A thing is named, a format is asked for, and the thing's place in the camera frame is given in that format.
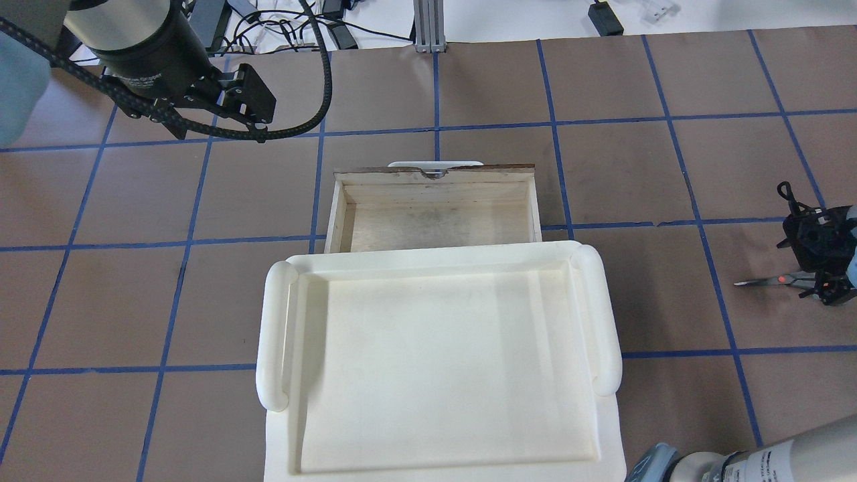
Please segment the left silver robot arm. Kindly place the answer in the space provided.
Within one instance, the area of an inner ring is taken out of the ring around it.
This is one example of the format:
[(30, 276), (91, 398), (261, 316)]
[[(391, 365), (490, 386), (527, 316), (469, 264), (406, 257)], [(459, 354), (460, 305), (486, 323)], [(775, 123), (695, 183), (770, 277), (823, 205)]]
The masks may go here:
[(2, 24), (17, 27), (67, 60), (60, 40), (69, 31), (104, 64), (104, 83), (120, 93), (129, 118), (163, 123), (175, 137), (187, 127), (172, 121), (181, 109), (206, 110), (265, 129), (276, 100), (253, 68), (226, 73), (212, 65), (177, 1), (3, 1)]

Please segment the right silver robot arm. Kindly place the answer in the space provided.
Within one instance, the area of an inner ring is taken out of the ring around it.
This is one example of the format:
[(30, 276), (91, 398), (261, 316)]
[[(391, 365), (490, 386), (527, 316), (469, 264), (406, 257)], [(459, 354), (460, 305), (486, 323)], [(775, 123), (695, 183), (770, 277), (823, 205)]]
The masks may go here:
[[(777, 186), (789, 204), (784, 239), (799, 271), (741, 281), (742, 287), (799, 289), (799, 298), (839, 307), (855, 299), (855, 207), (813, 208), (789, 182)], [(854, 481), (856, 421), (849, 415), (753, 451), (681, 455), (656, 443), (633, 465), (627, 481)]]

